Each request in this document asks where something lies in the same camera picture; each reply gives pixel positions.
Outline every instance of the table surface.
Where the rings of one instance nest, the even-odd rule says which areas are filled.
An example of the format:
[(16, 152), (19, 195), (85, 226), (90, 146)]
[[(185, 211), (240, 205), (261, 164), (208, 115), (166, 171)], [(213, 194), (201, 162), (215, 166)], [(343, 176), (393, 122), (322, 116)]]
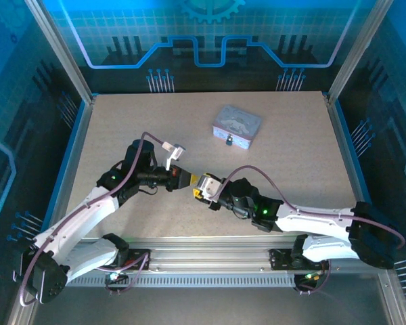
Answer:
[[(231, 104), (263, 118), (249, 150), (226, 146), (212, 135), (212, 122)], [(336, 136), (319, 91), (157, 93), (99, 95), (72, 187), (68, 211), (95, 182), (125, 157), (128, 146), (149, 131), (187, 150), (177, 164), (201, 175), (227, 177), (242, 165), (265, 171), (293, 204), (336, 208), (355, 204)], [(165, 151), (156, 146), (158, 161)], [(255, 171), (243, 171), (262, 195), (279, 198)], [(266, 235), (225, 209), (211, 211), (191, 188), (138, 194), (105, 218), (87, 237), (109, 232), (133, 237)]]

